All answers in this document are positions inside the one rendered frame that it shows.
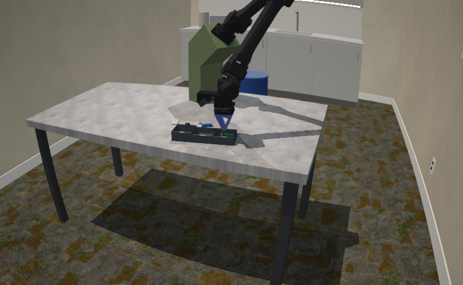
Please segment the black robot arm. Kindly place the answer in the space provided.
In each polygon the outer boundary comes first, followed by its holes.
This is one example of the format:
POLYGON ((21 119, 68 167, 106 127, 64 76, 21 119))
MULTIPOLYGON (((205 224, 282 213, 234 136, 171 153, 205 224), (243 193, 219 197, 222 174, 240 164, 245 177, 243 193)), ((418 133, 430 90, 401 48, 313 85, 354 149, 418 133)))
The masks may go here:
POLYGON ((279 10, 284 5, 291 7, 293 2, 294 0, 252 0, 244 8, 230 12, 223 24, 218 23, 211 30, 212 34, 225 44, 230 45, 236 38, 234 34, 243 34, 252 24, 250 18, 264 7, 242 44, 233 52, 220 71, 227 78, 223 76, 217 80, 217 91, 200 90, 197 93, 197 102, 200 107, 214 100, 214 107, 223 108, 223 96, 228 100, 234 100, 238 97, 240 82, 246 77, 248 65, 257 45, 279 10), (241 62, 241 64, 236 61, 241 62))

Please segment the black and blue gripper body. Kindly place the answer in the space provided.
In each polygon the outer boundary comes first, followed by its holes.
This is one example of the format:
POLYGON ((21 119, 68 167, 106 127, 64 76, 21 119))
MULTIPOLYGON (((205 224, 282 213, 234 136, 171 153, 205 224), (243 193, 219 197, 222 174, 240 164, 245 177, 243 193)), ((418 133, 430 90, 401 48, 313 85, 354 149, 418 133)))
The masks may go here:
POLYGON ((215 115, 232 115, 233 112, 234 112, 234 105, 235 105, 235 102, 233 102, 232 100, 227 100, 224 96, 223 96, 223 108, 214 108, 214 114, 215 115), (222 112, 224 111, 224 112, 222 112))

